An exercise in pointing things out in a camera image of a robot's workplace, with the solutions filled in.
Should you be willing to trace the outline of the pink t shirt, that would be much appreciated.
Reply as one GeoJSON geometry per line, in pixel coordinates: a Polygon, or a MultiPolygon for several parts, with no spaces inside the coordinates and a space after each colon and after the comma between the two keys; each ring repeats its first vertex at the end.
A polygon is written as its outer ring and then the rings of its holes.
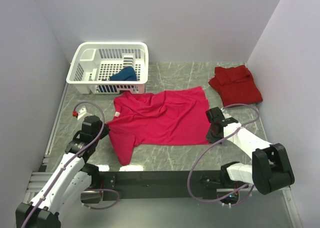
{"type": "Polygon", "coordinates": [[[115,115],[107,124],[109,139],[118,161],[131,163],[139,145],[191,146],[208,143],[209,101],[202,87],[132,94],[113,101],[115,115]]]}

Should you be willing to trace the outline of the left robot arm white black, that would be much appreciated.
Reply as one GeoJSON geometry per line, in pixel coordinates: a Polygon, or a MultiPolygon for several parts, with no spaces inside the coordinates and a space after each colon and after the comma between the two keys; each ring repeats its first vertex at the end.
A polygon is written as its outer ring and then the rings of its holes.
{"type": "Polygon", "coordinates": [[[101,186],[99,168],[89,164],[98,142],[110,129],[96,115],[84,118],[81,130],[67,144],[60,165],[47,183],[31,201],[22,202],[15,211],[18,228],[59,228],[62,213],[81,196],[86,189],[101,186]]]}

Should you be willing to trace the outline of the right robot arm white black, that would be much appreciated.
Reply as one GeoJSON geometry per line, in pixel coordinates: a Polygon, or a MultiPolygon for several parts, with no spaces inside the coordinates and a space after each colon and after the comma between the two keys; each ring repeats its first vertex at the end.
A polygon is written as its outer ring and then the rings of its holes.
{"type": "Polygon", "coordinates": [[[206,135],[210,143],[221,144],[223,139],[240,148],[251,159],[251,164],[234,161],[220,168],[218,181],[230,188],[236,182],[254,185],[263,195],[288,187],[295,183],[295,176],[286,151],[280,144],[265,141],[219,107],[206,111],[210,123],[206,135]]]}

